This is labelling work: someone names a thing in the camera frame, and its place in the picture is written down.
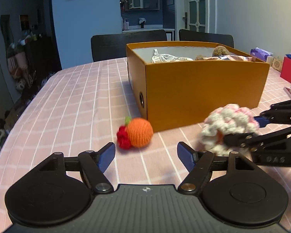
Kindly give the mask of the pink white crochet item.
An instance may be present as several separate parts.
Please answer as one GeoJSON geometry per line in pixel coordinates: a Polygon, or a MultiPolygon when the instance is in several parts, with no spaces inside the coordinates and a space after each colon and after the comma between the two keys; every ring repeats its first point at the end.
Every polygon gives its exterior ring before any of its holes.
{"type": "Polygon", "coordinates": [[[217,156],[228,156],[231,151],[238,151],[238,149],[223,142],[225,135],[255,133],[259,128],[260,125],[249,108],[227,104],[212,111],[204,120],[200,143],[205,150],[217,156]]]}

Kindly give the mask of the orange crochet fruit toy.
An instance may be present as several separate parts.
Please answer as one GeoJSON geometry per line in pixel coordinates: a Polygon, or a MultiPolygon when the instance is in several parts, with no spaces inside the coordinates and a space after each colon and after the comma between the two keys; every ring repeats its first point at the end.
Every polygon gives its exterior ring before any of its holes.
{"type": "Polygon", "coordinates": [[[152,125],[146,119],[127,117],[117,131],[117,143],[124,150],[143,148],[150,144],[153,134],[152,125]]]}

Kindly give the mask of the brown plush toy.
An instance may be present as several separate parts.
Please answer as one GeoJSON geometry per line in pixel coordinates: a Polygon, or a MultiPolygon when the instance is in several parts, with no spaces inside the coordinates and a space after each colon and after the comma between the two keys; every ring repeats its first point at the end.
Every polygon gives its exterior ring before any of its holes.
{"type": "MultiPolygon", "coordinates": [[[[230,52],[228,51],[228,49],[225,46],[219,45],[219,46],[214,48],[211,57],[221,57],[221,56],[225,56],[225,55],[229,55],[229,54],[230,54],[230,52]]],[[[207,57],[204,55],[198,55],[196,57],[196,61],[204,60],[206,58],[207,57]]]]}

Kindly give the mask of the white drawstring pouch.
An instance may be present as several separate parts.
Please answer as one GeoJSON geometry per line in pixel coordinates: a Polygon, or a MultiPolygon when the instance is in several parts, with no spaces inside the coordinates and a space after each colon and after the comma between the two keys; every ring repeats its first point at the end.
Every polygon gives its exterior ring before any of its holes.
{"type": "Polygon", "coordinates": [[[170,62],[193,61],[193,59],[189,57],[177,57],[170,54],[160,54],[157,49],[154,49],[151,61],[152,63],[170,63],[170,62]]]}

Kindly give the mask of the small beige speaker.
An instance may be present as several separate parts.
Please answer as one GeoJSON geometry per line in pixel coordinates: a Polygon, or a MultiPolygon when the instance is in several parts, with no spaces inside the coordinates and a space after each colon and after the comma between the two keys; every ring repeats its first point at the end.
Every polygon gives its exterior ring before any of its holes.
{"type": "Polygon", "coordinates": [[[273,58],[273,61],[272,61],[272,67],[281,72],[282,71],[282,67],[283,67],[283,61],[279,58],[273,58]]]}

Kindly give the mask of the red box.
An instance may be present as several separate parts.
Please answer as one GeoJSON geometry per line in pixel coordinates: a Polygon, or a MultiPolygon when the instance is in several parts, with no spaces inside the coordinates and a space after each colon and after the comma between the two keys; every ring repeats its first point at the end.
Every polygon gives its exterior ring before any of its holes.
{"type": "Polygon", "coordinates": [[[280,77],[291,83],[291,59],[289,57],[285,56],[283,59],[280,77]]]}

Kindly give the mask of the orange cardboard box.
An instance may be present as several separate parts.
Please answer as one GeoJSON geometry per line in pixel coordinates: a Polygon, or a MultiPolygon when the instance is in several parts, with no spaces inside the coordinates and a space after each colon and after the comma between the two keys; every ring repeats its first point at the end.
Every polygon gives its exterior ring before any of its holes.
{"type": "Polygon", "coordinates": [[[155,132],[203,122],[218,107],[258,106],[270,66],[255,59],[196,61],[216,43],[158,41],[126,46],[129,82],[137,107],[155,132]],[[152,63],[153,50],[193,61],[152,63]]]}

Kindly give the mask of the purple tissue pack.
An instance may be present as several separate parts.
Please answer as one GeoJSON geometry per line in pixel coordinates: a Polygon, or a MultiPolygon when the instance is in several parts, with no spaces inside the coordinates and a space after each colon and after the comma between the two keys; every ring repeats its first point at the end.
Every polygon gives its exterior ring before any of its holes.
{"type": "Polygon", "coordinates": [[[266,51],[266,50],[258,48],[258,47],[251,49],[250,55],[254,56],[254,57],[256,57],[264,62],[273,60],[273,53],[272,52],[266,51]]]}

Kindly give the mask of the black chair right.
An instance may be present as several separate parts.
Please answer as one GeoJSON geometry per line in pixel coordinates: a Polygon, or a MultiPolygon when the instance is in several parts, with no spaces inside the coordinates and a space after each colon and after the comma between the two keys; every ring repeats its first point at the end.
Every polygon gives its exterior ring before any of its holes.
{"type": "Polygon", "coordinates": [[[234,48],[234,39],[232,35],[228,34],[203,33],[195,32],[192,30],[180,29],[179,40],[219,43],[234,48]]]}

